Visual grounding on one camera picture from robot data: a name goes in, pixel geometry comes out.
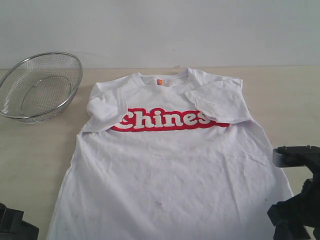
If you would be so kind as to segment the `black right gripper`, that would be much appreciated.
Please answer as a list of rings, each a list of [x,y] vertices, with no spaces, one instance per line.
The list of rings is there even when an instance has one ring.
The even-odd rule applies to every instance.
[[[274,240],[310,240],[306,228],[320,239],[320,166],[308,165],[312,178],[305,180],[301,193],[273,204],[267,215],[275,226]]]

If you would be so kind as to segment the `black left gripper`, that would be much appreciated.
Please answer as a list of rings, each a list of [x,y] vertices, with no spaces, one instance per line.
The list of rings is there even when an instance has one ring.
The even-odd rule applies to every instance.
[[[37,240],[39,228],[23,220],[24,212],[0,204],[0,240]]]

